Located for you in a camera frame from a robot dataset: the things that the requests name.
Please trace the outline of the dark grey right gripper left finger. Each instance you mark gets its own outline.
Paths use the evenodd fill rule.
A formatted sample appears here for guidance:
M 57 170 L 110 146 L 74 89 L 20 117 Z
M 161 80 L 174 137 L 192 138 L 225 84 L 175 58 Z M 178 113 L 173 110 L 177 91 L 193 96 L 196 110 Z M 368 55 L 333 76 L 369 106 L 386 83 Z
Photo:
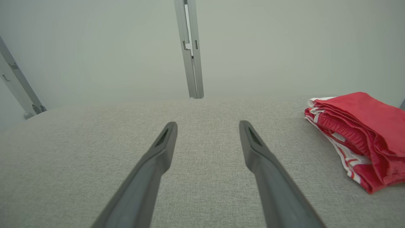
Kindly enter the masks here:
M 93 228 L 149 228 L 162 175 L 170 168 L 178 125 L 169 122 L 121 184 Z

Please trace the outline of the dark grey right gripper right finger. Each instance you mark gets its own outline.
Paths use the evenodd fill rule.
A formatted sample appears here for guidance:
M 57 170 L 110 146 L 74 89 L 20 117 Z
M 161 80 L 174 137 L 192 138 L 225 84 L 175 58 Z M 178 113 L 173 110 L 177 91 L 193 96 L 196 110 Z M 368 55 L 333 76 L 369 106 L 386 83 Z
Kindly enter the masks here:
M 239 122 L 247 168 L 255 175 L 268 228 L 324 228 L 291 176 L 248 121 Z

